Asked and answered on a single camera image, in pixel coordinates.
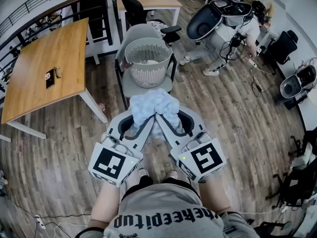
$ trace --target office chair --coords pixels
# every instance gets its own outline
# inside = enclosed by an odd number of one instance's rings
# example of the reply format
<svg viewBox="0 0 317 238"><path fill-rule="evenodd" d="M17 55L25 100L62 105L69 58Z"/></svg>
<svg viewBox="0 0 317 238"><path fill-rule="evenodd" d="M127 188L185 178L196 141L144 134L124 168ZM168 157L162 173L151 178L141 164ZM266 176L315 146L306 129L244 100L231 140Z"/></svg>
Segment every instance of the office chair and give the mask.
<svg viewBox="0 0 317 238"><path fill-rule="evenodd" d="M118 80L118 85L120 88L121 97L123 100L124 108L128 109L128 100L133 95L144 94L149 90L157 90L159 88L165 90L166 92L170 93L173 86L174 75L176 71L177 60L172 54L168 67L170 67L171 62L173 62L171 73L169 75L170 70L167 70L165 74L165 78L163 82L153 88L143 88L138 86L135 82L134 78L132 77L129 69L129 64L127 64L124 51L126 47L133 41L138 40L140 38L159 38L160 35L158 31L148 24L138 24L132 26L126 33L121 46L115 56L114 65L115 65L115 74Z"/></svg>
<svg viewBox="0 0 317 238"><path fill-rule="evenodd" d="M273 75L276 74L276 68L278 67L277 63L283 65L291 60L289 55L297 50L297 42L298 37L292 30L287 32L283 31L277 41L273 38L271 39L266 54L273 64Z"/></svg>
<svg viewBox="0 0 317 238"><path fill-rule="evenodd" d="M291 238L292 236L272 236L271 233L273 232L275 227L281 227L281 230L289 229L292 226L292 222L283 223L270 223L270 222L262 222L260 226L254 228L260 238Z"/></svg>
<svg viewBox="0 0 317 238"><path fill-rule="evenodd" d="M317 127L314 130L307 130L305 132L303 143L294 136L291 136L291 138L295 141L296 151L289 152L289 156L293 156L295 153L296 157L303 156L307 147L310 147L308 143L311 144L312 153L317 155Z"/></svg>
<svg viewBox="0 0 317 238"><path fill-rule="evenodd" d="M148 11L143 9L143 6L139 1L122 0L122 3L127 10L127 22L129 22L131 26L147 23L146 17ZM156 28L166 43L172 43L180 39L179 35L176 33L182 29L180 26L168 27L163 21L159 19L149 20L148 22L150 25Z"/></svg>
<svg viewBox="0 0 317 238"><path fill-rule="evenodd" d="M311 162L303 170L293 170L289 175L284 173L284 182L278 174L273 175L280 184L279 190L273 195L267 196L269 200L279 194L277 204L272 209L281 207L284 203L287 206L300 207L305 199L311 197L317 181L317 159Z"/></svg>

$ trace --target white sneaker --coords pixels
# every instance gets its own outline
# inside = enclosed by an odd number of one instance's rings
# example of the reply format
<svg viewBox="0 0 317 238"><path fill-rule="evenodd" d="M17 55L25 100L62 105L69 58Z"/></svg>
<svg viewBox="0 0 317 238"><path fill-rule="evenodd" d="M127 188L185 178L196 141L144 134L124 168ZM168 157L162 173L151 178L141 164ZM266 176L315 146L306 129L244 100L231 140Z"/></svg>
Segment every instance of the white sneaker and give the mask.
<svg viewBox="0 0 317 238"><path fill-rule="evenodd" d="M189 56L185 56L184 59L182 59L182 60L179 61L179 64L180 64L181 66L184 66L185 64L190 63L190 62L191 62L190 57L189 57Z"/></svg>
<svg viewBox="0 0 317 238"><path fill-rule="evenodd" d="M141 168L139 169L139 175L140 175L140 178L144 176L149 176L149 172L146 169Z"/></svg>
<svg viewBox="0 0 317 238"><path fill-rule="evenodd" d="M167 178L174 178L175 180L178 179L178 173L176 170L171 170L168 172L167 176L166 176L166 179Z"/></svg>
<svg viewBox="0 0 317 238"><path fill-rule="evenodd" d="M216 70L216 71L210 71L210 70L208 70L208 69L205 69L204 71L203 71L203 75L205 75L205 76L213 76L213 77L217 77L217 76L219 76L219 70Z"/></svg>

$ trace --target chair seat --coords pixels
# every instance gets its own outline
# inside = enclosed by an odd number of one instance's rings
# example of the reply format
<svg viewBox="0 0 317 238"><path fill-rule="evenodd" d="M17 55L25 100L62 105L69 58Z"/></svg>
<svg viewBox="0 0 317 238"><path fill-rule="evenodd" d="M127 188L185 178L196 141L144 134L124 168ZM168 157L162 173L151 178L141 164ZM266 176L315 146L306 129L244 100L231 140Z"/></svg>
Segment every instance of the chair seat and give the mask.
<svg viewBox="0 0 317 238"><path fill-rule="evenodd" d="M147 91L157 90L160 88L165 90L166 92L170 92L172 90L172 85L172 80L168 75L165 75L165 78L160 85L153 88L143 88L141 86L138 86L134 81L134 78L131 76L129 69L123 73L122 77L122 90L123 95L126 98L131 98L133 95L144 94Z"/></svg>

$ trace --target white plastic basket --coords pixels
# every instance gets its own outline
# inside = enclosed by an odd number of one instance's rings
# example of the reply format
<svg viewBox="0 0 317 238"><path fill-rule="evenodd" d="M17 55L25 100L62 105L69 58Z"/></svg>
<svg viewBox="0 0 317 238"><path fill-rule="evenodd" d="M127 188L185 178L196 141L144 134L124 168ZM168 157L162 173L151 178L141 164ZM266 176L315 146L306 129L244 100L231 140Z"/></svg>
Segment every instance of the white plastic basket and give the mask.
<svg viewBox="0 0 317 238"><path fill-rule="evenodd" d="M163 82L172 48L162 39L141 38L131 42L124 54L137 85L152 88Z"/></svg>

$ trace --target smartphone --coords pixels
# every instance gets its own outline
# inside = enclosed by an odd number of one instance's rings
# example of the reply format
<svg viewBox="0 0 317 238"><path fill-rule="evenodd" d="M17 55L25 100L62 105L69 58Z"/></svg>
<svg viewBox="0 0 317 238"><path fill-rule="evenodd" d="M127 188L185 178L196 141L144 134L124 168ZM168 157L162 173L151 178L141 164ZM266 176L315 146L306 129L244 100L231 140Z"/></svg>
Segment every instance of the smartphone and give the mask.
<svg viewBox="0 0 317 238"><path fill-rule="evenodd" d="M54 86L54 69L51 69L45 74L45 81L46 81L46 89Z"/></svg>

